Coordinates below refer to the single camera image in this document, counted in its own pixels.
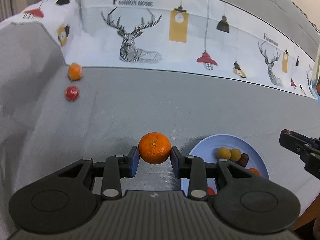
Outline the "red fruit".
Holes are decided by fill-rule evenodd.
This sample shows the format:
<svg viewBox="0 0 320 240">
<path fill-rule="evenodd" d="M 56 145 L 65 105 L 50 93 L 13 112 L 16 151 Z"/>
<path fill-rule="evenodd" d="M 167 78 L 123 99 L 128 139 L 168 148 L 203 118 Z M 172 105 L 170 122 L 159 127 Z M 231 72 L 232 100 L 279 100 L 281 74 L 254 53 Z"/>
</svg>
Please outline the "red fruit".
<svg viewBox="0 0 320 240">
<path fill-rule="evenodd" d="M 80 90 L 77 86 L 69 86 L 65 90 L 65 98 L 68 101 L 75 101 L 80 95 Z"/>
</svg>

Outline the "small orange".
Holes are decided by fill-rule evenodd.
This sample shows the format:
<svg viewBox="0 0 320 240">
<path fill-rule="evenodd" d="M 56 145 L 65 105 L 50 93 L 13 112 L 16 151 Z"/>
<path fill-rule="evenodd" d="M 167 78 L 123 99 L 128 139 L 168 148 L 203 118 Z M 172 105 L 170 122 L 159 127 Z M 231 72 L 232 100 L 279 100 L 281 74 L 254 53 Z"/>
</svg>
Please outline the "small orange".
<svg viewBox="0 0 320 240">
<path fill-rule="evenodd" d="M 77 63 L 72 63 L 67 71 L 71 81 L 78 81 L 82 78 L 82 67 Z"/>
</svg>

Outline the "red cherry tomato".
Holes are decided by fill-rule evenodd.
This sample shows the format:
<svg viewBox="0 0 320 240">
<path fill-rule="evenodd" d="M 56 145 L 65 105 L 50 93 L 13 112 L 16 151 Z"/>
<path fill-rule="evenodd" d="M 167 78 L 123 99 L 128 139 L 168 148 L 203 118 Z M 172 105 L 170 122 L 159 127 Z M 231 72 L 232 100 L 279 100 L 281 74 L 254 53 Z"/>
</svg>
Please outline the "red cherry tomato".
<svg viewBox="0 0 320 240">
<path fill-rule="evenodd" d="M 215 191 L 211 187 L 208 187 L 208 194 L 210 196 L 216 195 Z"/>
</svg>

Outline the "yellow-green fruit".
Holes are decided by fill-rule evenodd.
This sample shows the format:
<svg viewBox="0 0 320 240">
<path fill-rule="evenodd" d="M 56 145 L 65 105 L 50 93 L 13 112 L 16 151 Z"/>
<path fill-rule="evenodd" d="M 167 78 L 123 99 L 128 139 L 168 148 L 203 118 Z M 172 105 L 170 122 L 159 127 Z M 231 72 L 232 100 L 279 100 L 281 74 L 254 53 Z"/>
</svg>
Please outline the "yellow-green fruit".
<svg viewBox="0 0 320 240">
<path fill-rule="evenodd" d="M 218 148 L 216 151 L 217 159 L 227 159 L 229 160 L 231 156 L 230 149 L 227 147 Z"/>
<path fill-rule="evenodd" d="M 233 148 L 230 150 L 231 156 L 230 156 L 230 160 L 233 162 L 237 162 L 240 160 L 241 158 L 241 151 L 237 148 Z"/>
</svg>

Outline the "light blue plate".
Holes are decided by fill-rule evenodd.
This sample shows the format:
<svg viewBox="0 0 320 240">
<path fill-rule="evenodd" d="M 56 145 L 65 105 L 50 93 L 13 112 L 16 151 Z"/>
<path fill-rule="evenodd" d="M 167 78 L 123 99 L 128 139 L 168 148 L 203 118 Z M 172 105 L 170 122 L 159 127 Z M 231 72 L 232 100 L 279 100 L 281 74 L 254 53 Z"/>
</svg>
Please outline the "light blue plate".
<svg viewBox="0 0 320 240">
<path fill-rule="evenodd" d="M 208 136 L 198 142 L 187 157 L 199 157 L 204 162 L 211 164 L 215 164 L 219 159 L 226 159 L 265 179 L 270 178 L 266 164 L 256 149 L 234 135 Z"/>
</svg>

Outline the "orange large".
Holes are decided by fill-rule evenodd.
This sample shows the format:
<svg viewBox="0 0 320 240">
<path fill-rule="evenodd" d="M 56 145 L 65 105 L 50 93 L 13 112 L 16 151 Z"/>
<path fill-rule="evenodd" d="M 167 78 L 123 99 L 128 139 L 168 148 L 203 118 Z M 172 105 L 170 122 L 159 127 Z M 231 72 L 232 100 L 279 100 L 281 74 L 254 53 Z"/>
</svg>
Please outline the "orange large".
<svg viewBox="0 0 320 240">
<path fill-rule="evenodd" d="M 258 176 L 261 176 L 259 170 L 257 170 L 256 168 L 249 168 L 248 171 L 252 172 L 253 174 L 256 174 Z"/>
</svg>

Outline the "dark red date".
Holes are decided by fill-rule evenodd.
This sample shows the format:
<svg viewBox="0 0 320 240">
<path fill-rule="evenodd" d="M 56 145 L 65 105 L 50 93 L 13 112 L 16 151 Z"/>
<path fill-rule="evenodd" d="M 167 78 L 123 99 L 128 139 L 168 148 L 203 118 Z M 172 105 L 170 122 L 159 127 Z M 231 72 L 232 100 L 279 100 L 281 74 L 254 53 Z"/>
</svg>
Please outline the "dark red date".
<svg viewBox="0 0 320 240">
<path fill-rule="evenodd" d="M 246 167 L 249 161 L 249 155 L 246 153 L 243 153 L 240 157 L 240 159 L 236 162 L 241 167 Z"/>
</svg>

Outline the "bare orange mandarin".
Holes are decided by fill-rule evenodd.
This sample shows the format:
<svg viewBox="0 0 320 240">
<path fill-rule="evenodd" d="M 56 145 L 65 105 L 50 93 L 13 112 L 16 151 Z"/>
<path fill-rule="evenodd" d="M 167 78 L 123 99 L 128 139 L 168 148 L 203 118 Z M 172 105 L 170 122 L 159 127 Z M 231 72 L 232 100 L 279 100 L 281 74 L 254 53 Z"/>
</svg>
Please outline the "bare orange mandarin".
<svg viewBox="0 0 320 240">
<path fill-rule="evenodd" d="M 165 162 L 171 151 L 170 140 L 163 134 L 151 132 L 144 135 L 138 144 L 140 157 L 149 164 Z"/>
</svg>

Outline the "white deer print cloth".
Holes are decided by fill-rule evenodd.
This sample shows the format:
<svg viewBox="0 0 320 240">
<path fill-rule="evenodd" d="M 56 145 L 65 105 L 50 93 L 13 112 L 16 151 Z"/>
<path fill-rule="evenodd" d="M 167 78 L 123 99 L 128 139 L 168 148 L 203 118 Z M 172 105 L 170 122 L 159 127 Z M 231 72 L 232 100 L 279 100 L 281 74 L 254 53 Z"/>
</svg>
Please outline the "white deer print cloth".
<svg viewBox="0 0 320 240">
<path fill-rule="evenodd" d="M 318 99 L 317 56 L 227 0 L 39 0 L 4 20 L 39 23 L 68 63 L 223 77 Z"/>
</svg>

